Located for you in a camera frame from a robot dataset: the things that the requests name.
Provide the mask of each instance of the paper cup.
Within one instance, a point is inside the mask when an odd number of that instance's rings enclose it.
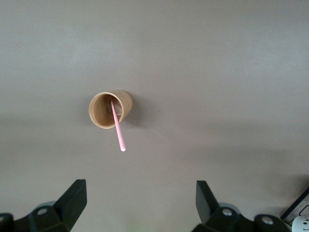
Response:
[[[117,89],[110,92],[99,93],[91,100],[89,105],[89,115],[93,123],[101,128],[109,129],[115,126],[112,115],[111,98],[116,98],[114,106],[119,122],[125,119],[132,109],[132,98],[124,90]]]

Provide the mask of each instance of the pink straw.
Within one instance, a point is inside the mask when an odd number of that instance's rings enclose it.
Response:
[[[111,97],[112,114],[113,114],[113,116],[114,116],[114,121],[115,121],[115,125],[116,125],[116,130],[117,130],[117,135],[118,135],[120,150],[121,150],[121,151],[125,151],[125,150],[126,150],[126,146],[125,146],[124,139],[123,139],[123,137],[122,137],[122,133],[121,133],[121,130],[120,130],[120,125],[119,125],[117,113],[116,113],[116,111],[115,111],[115,107],[114,107],[114,103],[113,103],[112,99],[113,99],[113,97]]]

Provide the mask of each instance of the black plastic part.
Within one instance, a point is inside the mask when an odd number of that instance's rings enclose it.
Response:
[[[290,232],[282,220],[272,215],[257,215],[250,221],[231,208],[220,207],[205,181],[197,181],[196,204],[202,224],[193,232]]]
[[[225,209],[229,210],[232,215],[226,216],[223,214]],[[239,219],[239,215],[233,209],[226,207],[217,208],[205,224],[205,227],[218,232],[233,232],[238,225]]]
[[[43,206],[33,210],[28,215],[28,219],[31,232],[69,232],[51,206]]]
[[[273,224],[270,225],[264,223],[262,221],[263,217],[270,218],[273,221]],[[262,232],[290,232],[283,221],[272,215],[257,215],[254,222]]]
[[[53,206],[34,209],[16,221],[11,214],[0,214],[0,232],[69,232],[86,204],[86,181],[76,180]]]
[[[86,181],[76,180],[53,205],[60,219],[69,230],[81,215],[87,204]]]
[[[205,224],[219,208],[219,204],[206,181],[197,181],[196,206],[202,224]]]
[[[0,231],[11,230],[13,228],[13,215],[0,214]]]

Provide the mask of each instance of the silver bolt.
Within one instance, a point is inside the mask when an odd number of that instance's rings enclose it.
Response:
[[[270,217],[262,217],[262,221],[267,225],[273,225],[274,222]]]
[[[37,214],[38,215],[42,215],[42,214],[45,214],[47,212],[47,209],[40,209]]]
[[[233,215],[232,211],[230,211],[229,209],[224,209],[224,210],[222,210],[222,213],[223,213],[225,216],[232,216],[232,215]]]

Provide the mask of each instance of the white object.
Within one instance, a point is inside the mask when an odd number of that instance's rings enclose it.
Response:
[[[296,217],[292,223],[292,232],[309,232],[309,219]]]

